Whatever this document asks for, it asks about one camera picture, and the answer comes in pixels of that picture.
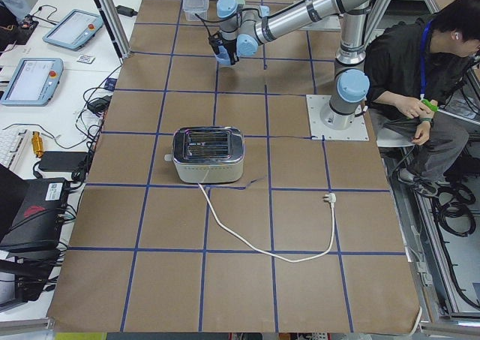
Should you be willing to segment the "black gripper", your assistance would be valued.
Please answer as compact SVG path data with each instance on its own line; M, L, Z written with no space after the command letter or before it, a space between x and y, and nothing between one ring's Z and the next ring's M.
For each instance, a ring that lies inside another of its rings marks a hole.
M236 40L227 40L220 32L215 32L208 36L208 42L214 52L214 54L228 53L231 61L231 65L234 65L239 61L236 52Z

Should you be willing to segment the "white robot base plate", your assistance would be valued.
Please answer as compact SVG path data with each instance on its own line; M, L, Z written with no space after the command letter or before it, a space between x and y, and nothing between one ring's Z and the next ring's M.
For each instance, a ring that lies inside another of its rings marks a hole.
M314 140L369 141L363 117L340 115L330 107L330 95L306 95L310 136Z

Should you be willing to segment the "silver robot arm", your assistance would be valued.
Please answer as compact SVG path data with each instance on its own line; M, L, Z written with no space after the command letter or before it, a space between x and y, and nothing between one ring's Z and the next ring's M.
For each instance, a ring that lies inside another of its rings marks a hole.
M326 17L344 16L335 75L357 68L365 57L365 23L371 0L299 0L273 14L260 5L243 0L218 0L215 22L219 30L208 34L208 42L221 65L234 65L240 58L257 54L260 46L291 32L308 29Z

